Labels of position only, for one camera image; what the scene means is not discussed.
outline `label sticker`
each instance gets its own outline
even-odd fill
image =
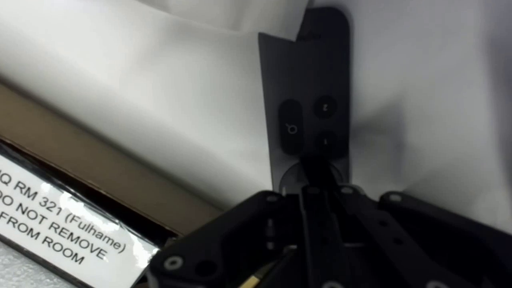
[[[158,249],[1,155],[0,233],[91,286],[131,286]]]

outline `screw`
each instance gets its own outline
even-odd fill
[[[276,195],[267,195],[267,201],[268,203],[278,201],[278,197]]]
[[[345,195],[353,193],[353,190],[350,187],[342,187],[340,192],[345,193]]]
[[[444,285],[443,281],[436,281],[436,280],[430,280],[425,288],[449,288],[448,285]]]
[[[180,269],[182,262],[184,262],[182,257],[172,256],[172,257],[168,257],[168,259],[163,262],[163,267],[164,267],[166,270],[177,270],[177,269]]]
[[[388,195],[388,200],[392,200],[392,201],[401,201],[401,195],[392,193],[392,195]]]
[[[339,281],[324,281],[321,288],[344,288]]]

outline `white label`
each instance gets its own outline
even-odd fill
[[[131,286],[158,249],[1,155],[0,233],[100,288]]]

